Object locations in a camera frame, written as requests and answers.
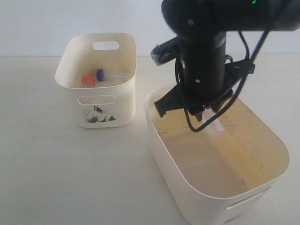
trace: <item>white table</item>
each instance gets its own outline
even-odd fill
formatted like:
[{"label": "white table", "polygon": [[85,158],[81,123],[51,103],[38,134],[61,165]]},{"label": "white table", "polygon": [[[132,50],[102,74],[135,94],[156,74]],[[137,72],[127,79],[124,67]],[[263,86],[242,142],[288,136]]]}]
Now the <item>white table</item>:
[{"label": "white table", "polygon": [[[59,58],[0,58],[1,225],[187,225],[147,148],[145,96],[172,63],[138,59],[136,117],[88,130],[68,117]],[[300,223],[300,55],[263,55],[241,99],[285,142],[291,167],[231,225]]]}]

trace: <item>white wall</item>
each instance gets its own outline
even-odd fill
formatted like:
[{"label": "white wall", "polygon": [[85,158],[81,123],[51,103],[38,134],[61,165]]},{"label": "white wall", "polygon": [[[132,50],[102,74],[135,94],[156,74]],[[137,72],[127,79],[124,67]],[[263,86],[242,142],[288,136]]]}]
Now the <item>white wall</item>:
[{"label": "white wall", "polygon": [[[69,39],[88,32],[128,32],[139,55],[174,34],[161,15],[162,0],[0,0],[0,56],[62,55]],[[258,33],[246,35],[250,45]],[[262,52],[300,53],[300,31],[273,33]],[[243,53],[235,33],[228,53]]]}]

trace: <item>bin handle cutout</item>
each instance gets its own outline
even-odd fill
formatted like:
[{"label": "bin handle cutout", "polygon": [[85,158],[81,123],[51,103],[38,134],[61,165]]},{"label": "bin handle cutout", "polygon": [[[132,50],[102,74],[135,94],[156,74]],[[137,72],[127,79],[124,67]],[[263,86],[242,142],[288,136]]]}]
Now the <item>bin handle cutout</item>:
[{"label": "bin handle cutout", "polygon": [[251,195],[251,196],[249,196],[249,197],[247,197],[247,198],[244,198],[244,199],[242,199],[242,200],[240,200],[240,201],[238,201],[238,202],[235,202],[235,203],[232,204],[231,206],[228,206],[226,209],[227,209],[227,210],[231,210],[231,209],[236,208],[236,207],[239,207],[240,205],[245,204],[245,203],[247,203],[247,202],[249,202],[249,201],[251,201],[251,200],[253,200],[253,199],[256,199],[256,198],[262,196],[262,195],[263,195],[266,191],[268,191],[271,187],[272,187],[272,186],[269,186],[269,187],[265,188],[264,190],[262,190],[262,191],[260,191],[260,192],[258,192],[258,193],[255,193],[254,195]]},{"label": "bin handle cutout", "polygon": [[111,105],[116,101],[113,95],[81,96],[78,102],[81,105]]},{"label": "bin handle cutout", "polygon": [[118,50],[120,45],[116,41],[95,41],[93,43],[93,49],[97,51],[101,50]]}]

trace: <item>plastic container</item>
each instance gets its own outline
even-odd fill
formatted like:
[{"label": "plastic container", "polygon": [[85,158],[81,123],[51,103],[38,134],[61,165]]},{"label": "plastic container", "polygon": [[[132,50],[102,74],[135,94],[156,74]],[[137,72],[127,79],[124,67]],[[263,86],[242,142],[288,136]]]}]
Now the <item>plastic container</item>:
[{"label": "plastic container", "polygon": [[153,103],[170,89],[145,100],[152,154],[186,220],[221,225],[247,212],[286,172],[289,152],[240,100],[219,119],[219,132],[193,133],[183,110],[160,118]]},{"label": "plastic container", "polygon": [[[104,80],[96,73],[104,70]],[[120,127],[135,116],[135,39],[125,33],[92,33],[73,38],[58,65],[55,81],[62,87],[74,122],[84,128]],[[85,76],[95,78],[85,87]]]}]

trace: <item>white plastic bin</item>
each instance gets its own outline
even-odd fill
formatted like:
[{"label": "white plastic bin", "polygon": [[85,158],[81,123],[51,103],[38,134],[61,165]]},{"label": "white plastic bin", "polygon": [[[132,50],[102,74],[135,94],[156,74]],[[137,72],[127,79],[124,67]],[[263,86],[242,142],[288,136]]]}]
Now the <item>white plastic bin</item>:
[{"label": "white plastic bin", "polygon": [[145,100],[152,154],[186,220],[221,225],[249,210],[286,172],[289,152],[240,100],[220,118],[221,132],[193,133],[183,110],[160,118],[153,103],[170,89]]},{"label": "white plastic bin", "polygon": [[[96,80],[103,69],[104,80]],[[135,39],[125,33],[92,33],[73,38],[58,65],[55,81],[62,87],[74,122],[84,128],[120,127],[135,116]],[[82,85],[91,75],[92,88]]]}]

